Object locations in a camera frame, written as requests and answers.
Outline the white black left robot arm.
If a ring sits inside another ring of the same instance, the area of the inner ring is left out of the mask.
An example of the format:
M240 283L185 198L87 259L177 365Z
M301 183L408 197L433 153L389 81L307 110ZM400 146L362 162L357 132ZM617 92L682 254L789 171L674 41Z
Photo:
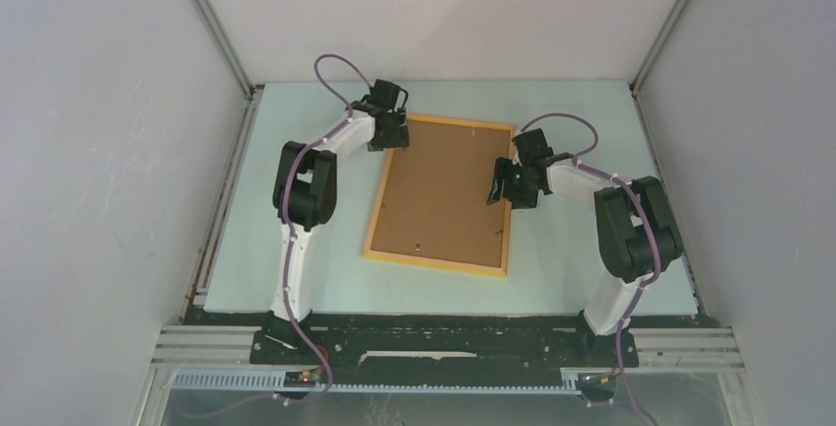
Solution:
M378 79L321 137L282 148L272 196L282 237L281 275L270 307L276 318L300 322L312 310L308 245L335 211L339 161L361 147L370 152L408 147L408 99L404 88Z

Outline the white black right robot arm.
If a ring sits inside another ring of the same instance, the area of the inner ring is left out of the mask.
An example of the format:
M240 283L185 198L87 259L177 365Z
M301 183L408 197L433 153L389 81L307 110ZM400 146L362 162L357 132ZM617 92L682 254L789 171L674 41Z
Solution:
M573 349L580 361L597 365L613 350L610 335L627 328L642 294L684 252L667 195L656 177L626 180L577 155L554 153L540 129L512 143L515 156L494 163L489 204L506 200L515 209L533 209L540 196L557 193L594 213L604 273L579 313Z

